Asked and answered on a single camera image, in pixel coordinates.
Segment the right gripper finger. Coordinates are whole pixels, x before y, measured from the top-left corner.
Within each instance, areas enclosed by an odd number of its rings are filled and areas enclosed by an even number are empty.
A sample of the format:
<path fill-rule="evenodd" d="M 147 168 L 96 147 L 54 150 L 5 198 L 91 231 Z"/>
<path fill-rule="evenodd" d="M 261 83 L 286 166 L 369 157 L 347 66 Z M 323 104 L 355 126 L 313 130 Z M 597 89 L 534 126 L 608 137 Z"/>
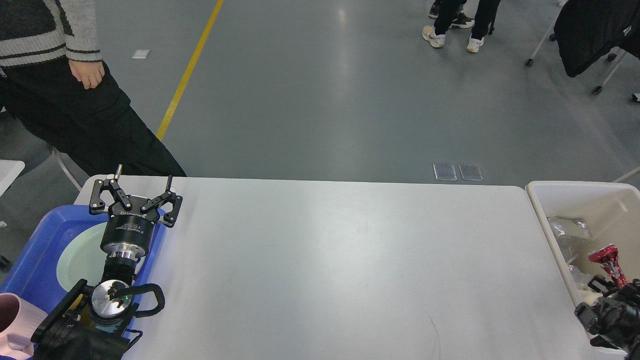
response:
<path fill-rule="evenodd" d="M 594 308 L 584 301 L 579 303 L 574 309 L 574 315 L 583 326 L 584 330 L 592 335 L 589 343 L 592 347 L 602 347 L 606 349 L 618 349 L 609 340 L 601 335 L 602 325 L 599 321 L 598 314 Z"/>
<path fill-rule="evenodd" d="M 602 294 L 603 297 L 608 297 L 614 300 L 622 300 L 623 297 L 619 295 L 620 287 L 611 280 L 606 280 L 601 275 L 595 275 L 588 283 L 587 286 L 594 292 Z"/>

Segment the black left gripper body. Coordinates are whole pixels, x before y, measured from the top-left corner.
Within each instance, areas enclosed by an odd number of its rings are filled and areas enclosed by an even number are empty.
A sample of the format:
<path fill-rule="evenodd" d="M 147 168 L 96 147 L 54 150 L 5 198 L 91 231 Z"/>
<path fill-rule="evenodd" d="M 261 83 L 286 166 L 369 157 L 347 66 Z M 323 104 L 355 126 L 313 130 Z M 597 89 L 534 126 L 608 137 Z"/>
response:
<path fill-rule="evenodd" d="M 127 253 L 132 259 L 148 255 L 153 243 L 154 227 L 160 218 L 158 210 L 137 213 L 127 210 L 109 211 L 109 219 L 100 248 L 110 256 Z"/>

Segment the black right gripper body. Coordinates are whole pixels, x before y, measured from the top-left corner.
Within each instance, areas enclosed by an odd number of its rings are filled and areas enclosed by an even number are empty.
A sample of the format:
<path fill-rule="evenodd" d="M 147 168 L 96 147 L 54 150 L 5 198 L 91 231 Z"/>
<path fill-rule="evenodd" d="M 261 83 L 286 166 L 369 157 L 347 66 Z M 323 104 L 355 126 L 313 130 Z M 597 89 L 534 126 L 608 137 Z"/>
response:
<path fill-rule="evenodd" d="M 622 287 L 593 305 L 592 333 L 626 353 L 639 352 L 639 290 Z"/>

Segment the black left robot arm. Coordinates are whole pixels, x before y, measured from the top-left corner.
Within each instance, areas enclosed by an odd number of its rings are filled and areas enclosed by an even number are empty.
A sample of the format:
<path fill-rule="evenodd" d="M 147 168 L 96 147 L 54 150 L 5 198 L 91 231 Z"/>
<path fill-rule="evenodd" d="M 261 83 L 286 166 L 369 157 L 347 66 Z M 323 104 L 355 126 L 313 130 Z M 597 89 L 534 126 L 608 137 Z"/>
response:
<path fill-rule="evenodd" d="M 171 189 L 154 198 L 126 194 L 119 185 L 122 166 L 112 178 L 93 184 L 89 214 L 106 214 L 100 249 L 106 255 L 101 279 L 80 279 L 39 324 L 31 341 L 35 360 L 121 360 L 142 337 L 134 319 L 157 315 L 165 296 L 157 284 L 138 284 L 153 248 L 156 226 L 174 227 L 183 202 Z"/>

